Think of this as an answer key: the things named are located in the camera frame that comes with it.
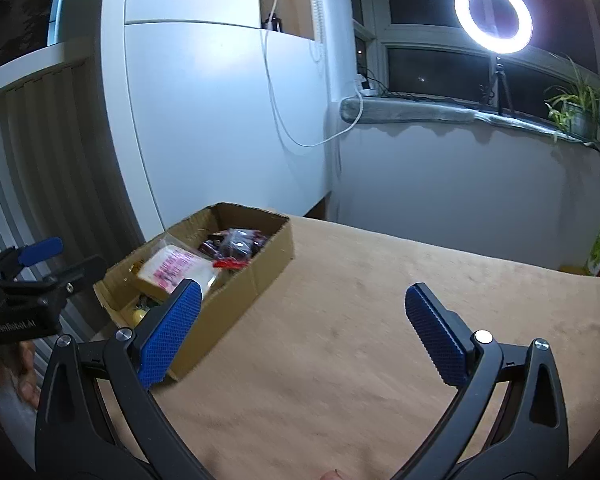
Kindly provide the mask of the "person's left hand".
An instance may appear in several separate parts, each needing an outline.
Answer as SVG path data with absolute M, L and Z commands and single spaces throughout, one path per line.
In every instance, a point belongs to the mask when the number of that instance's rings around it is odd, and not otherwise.
M 32 340 L 0 347 L 0 387 L 15 378 L 20 400 L 35 410 L 40 400 L 40 389 L 34 369 L 35 344 Z

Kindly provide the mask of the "person's right hand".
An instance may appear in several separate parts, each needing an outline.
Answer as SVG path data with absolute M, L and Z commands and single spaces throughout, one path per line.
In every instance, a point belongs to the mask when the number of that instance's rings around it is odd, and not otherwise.
M 320 480 L 347 480 L 347 476 L 338 469 L 325 472 Z

